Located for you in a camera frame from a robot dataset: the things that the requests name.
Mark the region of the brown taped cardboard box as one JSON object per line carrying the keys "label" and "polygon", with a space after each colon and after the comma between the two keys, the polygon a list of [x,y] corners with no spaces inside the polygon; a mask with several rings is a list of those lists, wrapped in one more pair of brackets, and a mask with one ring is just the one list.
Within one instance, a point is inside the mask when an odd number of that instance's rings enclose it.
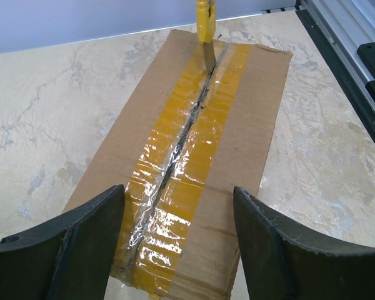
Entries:
{"label": "brown taped cardboard box", "polygon": [[115,184],[125,208],[114,278],[154,298],[229,299],[239,262],[233,189],[257,193],[290,51],[173,29],[66,204]]}

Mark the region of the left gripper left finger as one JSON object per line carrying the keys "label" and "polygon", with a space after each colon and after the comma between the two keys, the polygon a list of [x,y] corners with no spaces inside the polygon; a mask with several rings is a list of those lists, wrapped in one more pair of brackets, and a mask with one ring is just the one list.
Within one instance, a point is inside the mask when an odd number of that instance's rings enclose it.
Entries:
{"label": "left gripper left finger", "polygon": [[122,184],[0,241],[0,299],[103,299],[123,220]]}

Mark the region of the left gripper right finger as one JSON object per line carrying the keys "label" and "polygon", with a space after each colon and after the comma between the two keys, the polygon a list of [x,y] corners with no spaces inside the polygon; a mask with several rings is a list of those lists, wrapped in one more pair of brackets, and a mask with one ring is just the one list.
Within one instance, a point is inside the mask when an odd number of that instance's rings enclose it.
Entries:
{"label": "left gripper right finger", "polygon": [[233,191],[250,299],[375,299],[375,248],[317,232]]}

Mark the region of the yellow utility knife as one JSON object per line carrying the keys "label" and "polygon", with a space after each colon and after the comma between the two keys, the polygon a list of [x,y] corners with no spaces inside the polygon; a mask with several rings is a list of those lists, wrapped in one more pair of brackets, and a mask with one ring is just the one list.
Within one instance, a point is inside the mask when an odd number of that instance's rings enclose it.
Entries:
{"label": "yellow utility knife", "polygon": [[216,30],[216,2],[212,0],[196,0],[197,38],[203,46],[207,73],[211,74],[215,65],[213,37]]}

